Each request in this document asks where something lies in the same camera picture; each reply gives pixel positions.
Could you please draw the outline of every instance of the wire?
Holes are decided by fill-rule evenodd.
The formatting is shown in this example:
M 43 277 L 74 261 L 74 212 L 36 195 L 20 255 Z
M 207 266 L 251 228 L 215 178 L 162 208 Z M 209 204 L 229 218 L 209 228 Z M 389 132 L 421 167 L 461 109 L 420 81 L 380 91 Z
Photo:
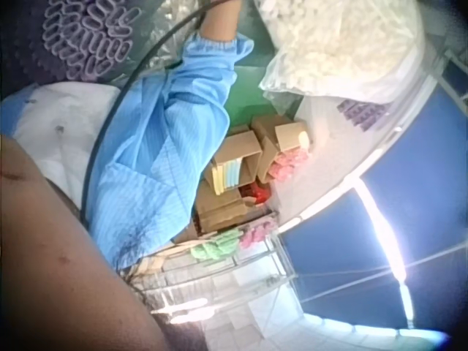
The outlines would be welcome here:
M 229 1 L 231 0 L 212 1 L 210 4 L 203 5 L 200 9 L 192 12 L 190 15 L 185 17 L 182 21 L 177 23 L 152 47 L 152 49 L 150 49 L 150 51 L 138 64 L 137 68 L 135 68 L 135 70 L 129 76 L 128 81 L 125 83 L 124 87 L 121 89 L 119 95 L 117 96 L 117 99 L 115 100 L 106 119 L 104 120 L 104 124 L 102 125 L 102 128 L 99 131 L 99 134 L 97 135 L 96 142 L 94 143 L 93 149 L 91 150 L 91 154 L 89 156 L 88 167 L 86 168 L 85 179 L 83 182 L 83 197 L 81 200 L 81 212 L 80 212 L 80 221 L 85 226 L 85 228 L 88 228 L 88 223 L 86 222 L 86 206 L 88 205 L 89 183 L 91 181 L 91 174 L 93 171 L 93 167 L 94 167 L 94 164 L 96 163 L 96 157 L 102 145 L 102 141 L 104 140 L 106 132 L 109 129 L 110 123 L 112 122 L 118 108 L 120 107 L 122 101 L 124 101 L 124 97 L 129 92 L 133 83 L 139 78 L 140 73 L 145 69 L 149 61 L 158 53 L 159 49 L 166 43 L 166 41 L 171 39 L 175 33 L 180 31 L 183 27 L 185 27 L 186 24 L 191 22 L 193 19 L 200 17 L 205 12 L 213 9 L 214 7 L 219 6 L 220 4 L 224 4 L 225 2 L 229 2 Z

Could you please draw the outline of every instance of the white fabric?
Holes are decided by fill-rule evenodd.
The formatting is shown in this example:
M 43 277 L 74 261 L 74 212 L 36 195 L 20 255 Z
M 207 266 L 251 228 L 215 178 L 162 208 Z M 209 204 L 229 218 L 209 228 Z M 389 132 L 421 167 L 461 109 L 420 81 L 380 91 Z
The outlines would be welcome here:
M 78 208 L 89 155 L 118 93 L 113 86 L 91 83 L 39 87 L 13 135 L 42 174 Z

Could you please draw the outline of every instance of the blue panel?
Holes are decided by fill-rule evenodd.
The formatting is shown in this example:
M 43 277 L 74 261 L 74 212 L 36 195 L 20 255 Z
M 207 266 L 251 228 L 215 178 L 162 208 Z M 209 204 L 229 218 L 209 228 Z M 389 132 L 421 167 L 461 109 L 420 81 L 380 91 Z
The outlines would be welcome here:
M 467 294 L 467 253 L 460 250 L 407 270 L 415 325 L 451 332 Z
M 369 216 L 354 191 L 291 229 L 284 243 L 299 275 L 296 287 L 300 300 L 381 271 L 376 268 L 388 267 Z M 339 273 L 344 271 L 364 272 Z M 398 285 L 392 275 L 385 281 L 385 287 L 359 285 L 304 303 L 303 309 L 362 325 L 400 326 L 403 309 L 396 311 L 395 306 L 389 306 L 389 314 L 385 306 L 387 301 L 400 301 Z M 390 283 L 396 286 L 391 291 L 387 287 Z M 379 312 L 377 307 L 381 305 L 384 308 Z
M 399 285 L 392 275 L 302 304 L 306 313 L 351 324 L 407 328 Z
M 354 191 L 287 232 L 284 243 L 299 274 L 388 265 L 366 209 Z
M 363 177 L 406 263 L 464 240 L 467 121 L 437 88 L 412 126 Z

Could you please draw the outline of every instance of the white cotton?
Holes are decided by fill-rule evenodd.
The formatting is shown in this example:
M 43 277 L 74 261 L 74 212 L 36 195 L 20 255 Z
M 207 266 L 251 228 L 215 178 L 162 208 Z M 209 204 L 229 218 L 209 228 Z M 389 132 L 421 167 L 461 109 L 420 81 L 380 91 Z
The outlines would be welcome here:
M 356 83 L 384 78 L 389 89 L 382 98 L 386 100 L 395 95 L 402 79 L 401 71 L 391 81 L 388 75 L 403 63 L 407 73 L 413 73 L 422 59 L 423 29 L 415 0 L 256 0 L 256 4 L 279 50 L 260 85 L 264 90 L 286 87 L 300 94 L 356 98 L 347 96 L 347 90 L 356 90 Z

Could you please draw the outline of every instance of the cardboard box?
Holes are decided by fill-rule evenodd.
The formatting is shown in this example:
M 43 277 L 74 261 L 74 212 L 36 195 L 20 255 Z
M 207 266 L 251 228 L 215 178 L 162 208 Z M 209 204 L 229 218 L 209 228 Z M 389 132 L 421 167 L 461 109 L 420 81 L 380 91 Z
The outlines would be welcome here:
M 171 241 L 175 244 L 183 244 L 187 241 L 197 240 L 198 234 L 197 230 L 195 229 L 195 224 L 193 219 L 190 220 L 189 225 L 182 230 L 176 237 L 172 238 Z
M 284 116 L 254 117 L 252 129 L 263 150 L 257 169 L 257 177 L 262 183 L 273 180 L 268 170 L 279 153 L 300 146 L 308 148 L 310 144 L 306 124 Z
M 204 233 L 222 229 L 219 227 L 220 224 L 232 221 L 247 213 L 247 207 L 238 189 L 217 196 L 207 181 L 200 182 L 195 208 Z
M 222 167 L 229 161 L 242 159 L 239 182 L 235 186 L 225 189 L 225 191 L 229 191 L 250 184 L 255 180 L 261 156 L 262 148 L 255 133 L 248 126 L 235 127 L 230 130 L 203 175 L 209 186 L 220 195 L 223 191 L 215 185 L 214 168 Z

